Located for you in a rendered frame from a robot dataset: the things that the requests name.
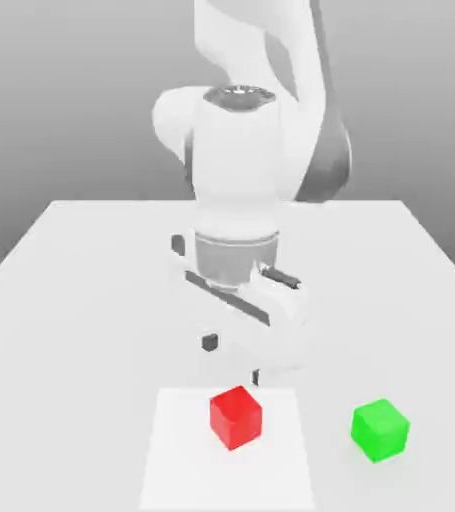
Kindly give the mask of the small green cube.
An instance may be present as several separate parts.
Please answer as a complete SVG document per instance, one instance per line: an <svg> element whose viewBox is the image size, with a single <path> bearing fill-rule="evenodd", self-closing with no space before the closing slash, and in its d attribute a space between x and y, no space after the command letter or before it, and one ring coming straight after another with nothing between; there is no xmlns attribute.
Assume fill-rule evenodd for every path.
<svg viewBox="0 0 455 512"><path fill-rule="evenodd" d="M354 409L350 435L373 462L389 459L405 449L410 421L387 399Z"/></svg>

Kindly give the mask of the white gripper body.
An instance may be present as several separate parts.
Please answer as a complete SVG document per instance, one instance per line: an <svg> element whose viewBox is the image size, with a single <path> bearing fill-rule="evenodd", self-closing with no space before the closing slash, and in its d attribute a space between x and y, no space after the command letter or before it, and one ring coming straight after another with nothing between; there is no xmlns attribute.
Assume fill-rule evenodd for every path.
<svg viewBox="0 0 455 512"><path fill-rule="evenodd" d="M188 256L170 257L179 305L225 344L249 354L256 368L284 373L305 365L308 353L308 290L297 278L254 265L249 281L234 289L200 276Z"/></svg>

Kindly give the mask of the small red cube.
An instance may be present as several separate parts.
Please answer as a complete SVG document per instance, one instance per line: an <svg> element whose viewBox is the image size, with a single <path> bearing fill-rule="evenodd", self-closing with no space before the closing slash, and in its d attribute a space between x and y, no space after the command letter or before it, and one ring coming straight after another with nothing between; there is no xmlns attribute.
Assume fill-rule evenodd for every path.
<svg viewBox="0 0 455 512"><path fill-rule="evenodd" d="M243 386L212 397L209 406L211 430L229 451L261 436L262 407Z"/></svg>

